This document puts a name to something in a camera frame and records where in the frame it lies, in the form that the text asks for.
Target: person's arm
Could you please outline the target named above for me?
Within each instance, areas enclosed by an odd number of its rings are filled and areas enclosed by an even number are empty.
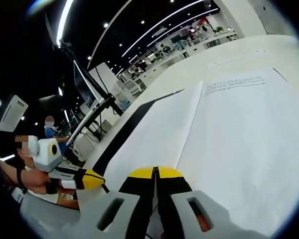
[[[58,143],[66,143],[69,140],[69,137],[65,137],[65,138],[58,138],[57,136],[54,136],[54,138],[56,139],[56,141]]]
[[[19,184],[16,176],[16,168],[3,161],[0,161],[0,168],[16,185]],[[46,194],[46,183],[51,182],[48,173],[37,169],[31,169],[30,171],[22,170],[21,181],[26,189],[37,194]],[[75,192],[74,189],[65,189],[61,186],[57,188],[57,191],[68,194]]]
[[[55,138],[58,143],[65,143],[69,140],[69,137],[59,138],[58,136],[55,135],[55,132],[51,128],[47,128],[45,130],[45,136],[47,138]]]

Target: black ceiling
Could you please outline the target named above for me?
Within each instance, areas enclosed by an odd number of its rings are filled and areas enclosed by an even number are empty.
[[[56,0],[35,15],[27,16],[32,5],[31,0],[0,0],[0,100],[10,94],[17,94],[29,104],[25,120],[17,127],[16,134],[43,134],[44,119],[47,115],[55,117],[56,124],[65,119],[62,109],[75,109],[79,93],[74,86],[73,65],[61,53],[54,51],[46,30],[44,13],[46,12],[56,35],[57,26],[66,0]],[[91,67],[110,61],[114,73],[119,66],[128,67],[128,57],[146,51],[153,41],[151,35],[156,27],[144,37],[125,57],[121,55],[148,29],[176,10],[195,2],[195,0],[133,0],[109,28],[95,56]],[[95,1],[74,0],[64,29],[63,39],[71,42],[78,60],[85,67],[102,35],[105,22],[110,22],[126,0]],[[217,7],[210,0],[195,4],[176,14],[162,25],[171,28],[192,16]],[[58,87],[64,89],[64,97],[58,96]],[[45,107],[40,98],[56,95],[51,104]],[[7,135],[0,133],[0,148]],[[10,149],[0,150],[5,154]]]

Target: cable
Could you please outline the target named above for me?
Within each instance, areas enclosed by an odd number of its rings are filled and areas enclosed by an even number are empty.
[[[100,76],[100,74],[99,74],[98,68],[95,67],[95,70],[96,70],[96,73],[98,74],[98,76],[99,76],[99,78],[100,78],[100,80],[101,80],[103,86],[105,87],[105,90],[106,90],[107,93],[109,94],[110,92],[108,91],[108,88],[106,88],[106,85],[104,84],[104,82],[103,82],[103,80],[102,80],[102,78],[101,78],[101,76]]]
[[[102,129],[102,118],[101,118],[101,113],[100,113],[100,126],[99,126],[99,127],[100,127],[100,129],[101,129],[101,132],[100,132],[100,133],[101,133],[101,136],[102,136],[102,130],[103,130],[103,129]]]
[[[95,175],[93,175],[93,174],[89,174],[89,173],[87,173],[87,174],[85,174],[85,175],[87,175],[87,176],[91,176],[91,177],[94,177],[94,178],[101,179],[101,180],[103,180],[104,183],[105,183],[105,178],[101,178],[101,177],[98,177],[98,176],[95,176]]]
[[[152,238],[150,235],[148,235],[147,233],[145,234],[149,239],[154,239]]]

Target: gray gripper housing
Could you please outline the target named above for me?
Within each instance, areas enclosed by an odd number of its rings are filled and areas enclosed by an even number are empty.
[[[77,224],[48,235],[49,239],[124,239],[138,195],[109,192],[90,200]]]
[[[173,194],[172,200],[177,208],[185,239],[266,239],[255,232],[245,231],[230,221],[228,211],[214,202],[201,191]],[[81,209],[76,224],[45,233],[47,239],[124,239],[129,222],[139,196],[120,192],[109,192],[107,195],[94,198]],[[194,202],[211,225],[211,230],[203,232],[190,206]],[[67,215],[66,211],[54,214],[53,219]]]

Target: black strip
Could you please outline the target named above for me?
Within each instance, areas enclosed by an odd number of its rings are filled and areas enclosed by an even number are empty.
[[[23,104],[23,103],[21,103],[20,101],[17,101],[16,103],[17,103],[18,105],[20,105],[20,106],[24,107],[24,104]]]
[[[74,175],[74,181],[76,184],[76,188],[79,190],[84,189],[84,184],[83,184],[83,177],[85,175],[86,170],[85,169],[79,169],[76,174]]]
[[[110,192],[109,188],[108,188],[105,184],[102,184],[102,188],[104,189],[104,191],[105,191],[106,193],[109,193],[109,192]]]
[[[172,96],[176,93],[169,94],[167,96],[160,97],[156,100],[147,102],[143,105],[141,105],[134,114],[129,118],[129,120],[125,123],[125,125],[121,128],[121,130],[118,132],[118,134],[114,137],[112,142],[109,144],[109,146],[105,149],[99,160],[95,163],[93,167],[93,171],[98,173],[101,176],[104,176],[105,170],[110,162],[110,160],[113,158],[113,156],[116,154],[116,152],[122,147],[122,145],[125,143],[125,141],[128,139],[128,137],[131,135],[133,130],[136,128],[136,126],[141,122],[143,117],[146,115],[146,113],[149,111],[149,109],[153,106],[153,104],[156,101],[159,101],[161,99],[167,98],[169,96]]]

